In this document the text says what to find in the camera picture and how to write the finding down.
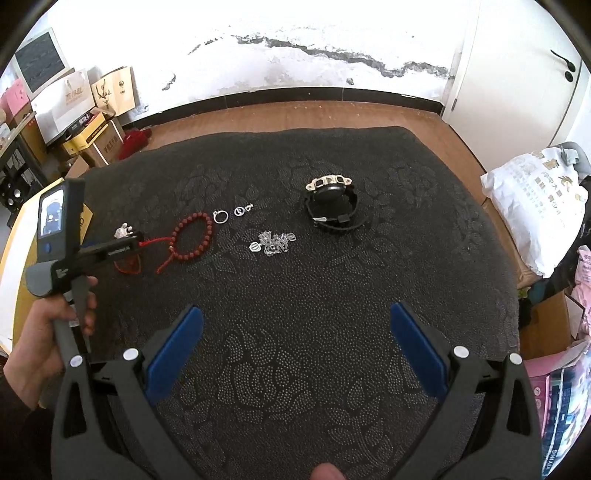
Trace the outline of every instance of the black door handle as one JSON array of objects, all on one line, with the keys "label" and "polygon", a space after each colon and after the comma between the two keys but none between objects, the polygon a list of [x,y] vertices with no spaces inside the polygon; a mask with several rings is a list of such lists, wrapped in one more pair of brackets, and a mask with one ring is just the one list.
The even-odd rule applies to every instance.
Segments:
[{"label": "black door handle", "polygon": [[574,66],[574,63],[571,62],[569,59],[565,59],[562,55],[558,55],[554,50],[550,50],[554,55],[556,55],[558,58],[563,59],[566,62],[566,66],[569,68],[569,70],[571,72],[576,72],[577,69]]}]

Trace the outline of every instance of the blue gripper pad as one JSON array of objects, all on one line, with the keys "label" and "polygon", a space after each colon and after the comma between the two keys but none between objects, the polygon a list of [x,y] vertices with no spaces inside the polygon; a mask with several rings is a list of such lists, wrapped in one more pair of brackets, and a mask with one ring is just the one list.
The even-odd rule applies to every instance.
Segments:
[{"label": "blue gripper pad", "polygon": [[203,334],[201,310],[191,306],[181,315],[183,317],[178,323],[175,322],[174,330],[146,369],[144,393],[152,405],[169,395],[178,374]]},{"label": "blue gripper pad", "polygon": [[397,302],[390,307],[390,330],[427,395],[443,401],[449,389],[447,365],[407,308]]}]

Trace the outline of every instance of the human hand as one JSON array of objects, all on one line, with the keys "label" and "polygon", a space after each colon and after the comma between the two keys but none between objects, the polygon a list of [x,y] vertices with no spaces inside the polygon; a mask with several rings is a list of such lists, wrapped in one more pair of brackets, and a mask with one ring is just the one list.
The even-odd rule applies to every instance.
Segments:
[{"label": "human hand", "polygon": [[[94,287],[98,280],[88,277]],[[88,309],[84,317],[82,333],[95,331],[96,296],[88,294]],[[4,376],[14,392],[30,409],[39,402],[45,381],[64,368],[60,351],[54,339],[54,320],[74,320],[76,312],[63,295],[39,299],[33,303],[22,328],[21,337],[14,346],[4,366]]]},{"label": "human hand", "polygon": [[346,480],[340,470],[332,463],[321,463],[312,470],[310,480]]}]

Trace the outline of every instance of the silver screw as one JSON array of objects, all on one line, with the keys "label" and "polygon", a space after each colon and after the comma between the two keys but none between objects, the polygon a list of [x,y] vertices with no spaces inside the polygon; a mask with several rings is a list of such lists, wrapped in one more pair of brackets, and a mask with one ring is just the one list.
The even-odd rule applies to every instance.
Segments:
[{"label": "silver screw", "polygon": [[523,361],[523,359],[521,358],[520,354],[512,353],[509,355],[509,361],[511,361],[512,364],[521,365],[521,362]]},{"label": "silver screw", "polygon": [[82,365],[83,361],[84,359],[82,358],[82,355],[74,355],[70,358],[70,366],[74,368],[79,367]]},{"label": "silver screw", "polygon": [[139,357],[139,350],[137,348],[128,348],[123,352],[123,358],[126,360],[135,360]]},{"label": "silver screw", "polygon": [[470,352],[465,346],[458,345],[453,349],[453,354],[458,358],[468,358]]}]

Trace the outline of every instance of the brown floor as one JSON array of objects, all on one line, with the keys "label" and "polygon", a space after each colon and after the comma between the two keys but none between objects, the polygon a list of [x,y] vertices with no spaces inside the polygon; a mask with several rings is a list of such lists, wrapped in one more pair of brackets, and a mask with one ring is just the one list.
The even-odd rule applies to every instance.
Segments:
[{"label": "brown floor", "polygon": [[292,128],[408,128],[456,174],[480,204],[484,170],[470,150],[435,113],[377,103],[282,102],[202,113],[152,128],[145,150],[218,132],[276,132]]}]

